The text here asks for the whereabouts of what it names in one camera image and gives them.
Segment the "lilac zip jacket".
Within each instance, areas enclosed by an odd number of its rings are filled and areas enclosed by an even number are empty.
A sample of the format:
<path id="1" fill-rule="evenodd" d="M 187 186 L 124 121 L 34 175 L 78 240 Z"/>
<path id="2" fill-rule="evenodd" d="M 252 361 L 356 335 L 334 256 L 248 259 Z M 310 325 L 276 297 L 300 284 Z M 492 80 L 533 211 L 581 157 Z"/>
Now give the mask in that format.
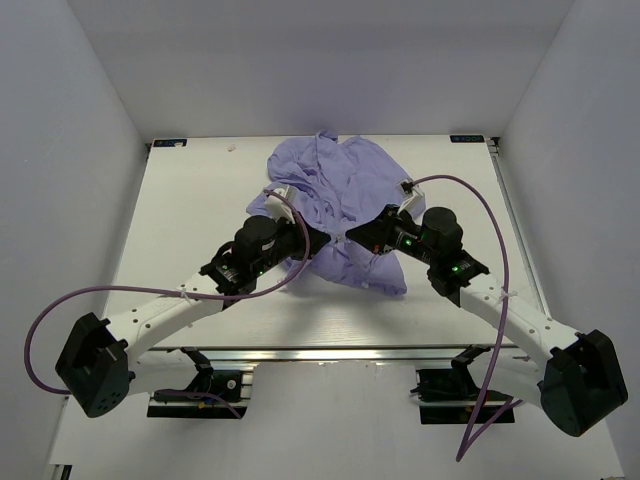
<path id="1" fill-rule="evenodd" d="M 345 232 L 373 220 L 388 205 L 400 205 L 400 184 L 410 175 L 378 144 L 361 136 L 343 142 L 321 131 L 281 142 L 267 159 L 270 190 L 297 189 L 294 206 L 314 229 L 331 237 L 310 261 L 311 272 L 339 285 L 391 297 L 407 293 L 397 256 L 374 255 Z"/>

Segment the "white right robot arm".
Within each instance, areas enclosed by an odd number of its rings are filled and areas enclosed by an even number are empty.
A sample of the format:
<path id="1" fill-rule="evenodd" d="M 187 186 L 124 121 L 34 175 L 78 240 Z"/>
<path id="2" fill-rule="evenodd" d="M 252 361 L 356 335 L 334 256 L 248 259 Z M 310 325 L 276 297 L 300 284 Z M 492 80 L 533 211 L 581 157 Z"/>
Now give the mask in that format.
<path id="1" fill-rule="evenodd" d="M 451 210 L 432 207 L 416 224 L 389 205 L 346 236 L 373 254 L 399 251 L 426 264 L 427 278 L 440 296 L 502 328 L 522 353 L 497 360 L 490 389 L 541 408 L 564 433 L 584 434 L 627 401 L 611 339 L 598 330 L 581 333 L 508 295 L 464 250 L 463 229 Z"/>

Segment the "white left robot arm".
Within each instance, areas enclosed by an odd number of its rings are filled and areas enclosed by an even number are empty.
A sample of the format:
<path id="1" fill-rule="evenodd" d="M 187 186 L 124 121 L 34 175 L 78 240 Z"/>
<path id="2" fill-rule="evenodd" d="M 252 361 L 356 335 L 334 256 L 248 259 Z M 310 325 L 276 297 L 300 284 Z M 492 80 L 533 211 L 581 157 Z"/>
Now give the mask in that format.
<path id="1" fill-rule="evenodd" d="M 331 240 L 308 225 L 251 216 L 233 240 L 187 280 L 177 296 L 160 295 L 143 306 L 100 319 L 78 319 L 55 365 L 90 418 L 113 410 L 127 396 L 169 390 L 199 399 L 218 394 L 238 401 L 215 377 L 210 360 L 194 347 L 159 350 L 157 344 L 252 293 L 257 280 L 281 262 L 313 257 Z"/>

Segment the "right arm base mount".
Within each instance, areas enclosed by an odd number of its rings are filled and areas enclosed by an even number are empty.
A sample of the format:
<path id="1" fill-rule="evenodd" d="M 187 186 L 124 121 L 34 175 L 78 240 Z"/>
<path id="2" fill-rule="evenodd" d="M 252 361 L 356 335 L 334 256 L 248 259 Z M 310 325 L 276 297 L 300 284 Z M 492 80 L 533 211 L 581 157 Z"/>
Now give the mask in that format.
<path id="1" fill-rule="evenodd" d="M 474 381 L 467 369 L 490 347 L 471 345 L 456 355 L 446 367 L 421 368 L 410 396 L 417 402 L 422 425 L 466 425 L 471 419 L 484 378 Z"/>

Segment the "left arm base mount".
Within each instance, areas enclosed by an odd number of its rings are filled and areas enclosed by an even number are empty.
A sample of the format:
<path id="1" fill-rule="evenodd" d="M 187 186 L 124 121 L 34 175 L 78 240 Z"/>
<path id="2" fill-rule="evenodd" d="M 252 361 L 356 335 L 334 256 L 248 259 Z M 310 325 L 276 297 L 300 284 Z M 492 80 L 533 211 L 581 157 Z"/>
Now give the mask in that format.
<path id="1" fill-rule="evenodd" d="M 175 394 L 161 389 L 150 395 L 148 418 L 240 420 L 244 417 L 253 385 L 252 366 L 225 365 L 213 362 L 202 351 L 184 347 L 179 352 L 187 358 L 189 383 L 183 387 L 169 387 Z"/>

